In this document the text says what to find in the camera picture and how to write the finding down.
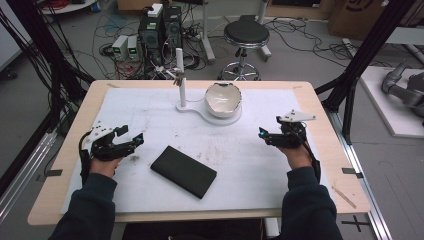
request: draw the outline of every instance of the hand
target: hand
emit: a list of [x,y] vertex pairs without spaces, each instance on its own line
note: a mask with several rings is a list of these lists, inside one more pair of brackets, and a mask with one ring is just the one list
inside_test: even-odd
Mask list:
[[291,169],[295,170],[301,167],[312,167],[311,157],[303,145],[300,145],[295,149],[282,147],[277,148],[287,156]]
[[115,174],[115,169],[118,167],[119,162],[122,158],[115,159],[113,161],[100,161],[97,158],[91,160],[91,169],[90,173],[99,173],[105,175],[106,177],[112,178]]

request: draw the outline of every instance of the cardboard box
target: cardboard box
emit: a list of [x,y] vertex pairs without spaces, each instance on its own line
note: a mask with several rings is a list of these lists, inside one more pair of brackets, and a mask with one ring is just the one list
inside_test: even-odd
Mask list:
[[330,35],[364,40],[383,12],[381,1],[337,0],[328,21]]
[[267,17],[328,19],[334,8],[334,0],[321,0],[319,7],[296,7],[273,5],[269,1],[265,15]]
[[162,0],[117,0],[119,10],[142,10],[153,3],[162,3]]

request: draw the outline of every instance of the person's arm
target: person's arm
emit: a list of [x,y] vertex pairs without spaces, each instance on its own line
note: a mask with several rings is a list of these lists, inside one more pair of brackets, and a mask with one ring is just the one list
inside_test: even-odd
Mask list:
[[319,185],[306,149],[279,149],[292,168],[281,213],[282,239],[343,239],[336,224],[336,206],[327,188]]
[[49,239],[110,239],[115,222],[112,198],[117,185],[112,176],[120,160],[92,160],[87,182],[72,194],[68,211]]

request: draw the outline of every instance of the robotic hand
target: robotic hand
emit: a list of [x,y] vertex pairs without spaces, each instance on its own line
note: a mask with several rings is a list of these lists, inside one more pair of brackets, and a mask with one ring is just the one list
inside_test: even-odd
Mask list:
[[[82,136],[79,143],[79,153],[81,158],[81,180],[84,185],[90,173],[91,158],[95,157],[100,161],[113,161],[114,159],[126,157],[144,143],[143,133],[140,133],[132,139],[132,141],[114,144],[113,139],[128,132],[128,125],[120,128],[108,128],[103,125],[98,125],[92,131],[87,132]],[[82,141],[86,136],[89,136],[89,141],[93,141],[91,145],[91,156],[88,150],[82,150]]]
[[381,90],[402,100],[402,103],[410,107],[415,115],[424,117],[424,72],[409,77],[406,88],[397,85],[397,82],[402,79],[403,71],[407,68],[411,67],[402,62],[389,72],[383,79]]
[[293,110],[290,114],[287,114],[285,117],[277,116],[277,123],[281,125],[281,133],[269,133],[267,130],[259,127],[259,137],[265,140],[267,145],[282,147],[282,148],[298,148],[300,145],[303,145],[308,151],[309,156],[311,157],[312,167],[314,169],[315,177],[318,182],[321,180],[321,165],[319,160],[317,160],[312,153],[310,147],[306,144],[306,129],[300,119],[311,120],[315,119],[315,116],[311,118],[302,118],[294,119],[296,112]]

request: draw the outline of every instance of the dark sleeve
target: dark sleeve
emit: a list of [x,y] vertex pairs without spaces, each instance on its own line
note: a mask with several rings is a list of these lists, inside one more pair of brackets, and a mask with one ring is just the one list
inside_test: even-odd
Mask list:
[[49,239],[110,239],[115,222],[112,202],[116,182],[101,174],[89,175],[72,194],[68,211]]
[[290,239],[343,239],[336,224],[336,206],[311,167],[287,173],[289,191],[282,207],[281,235]]

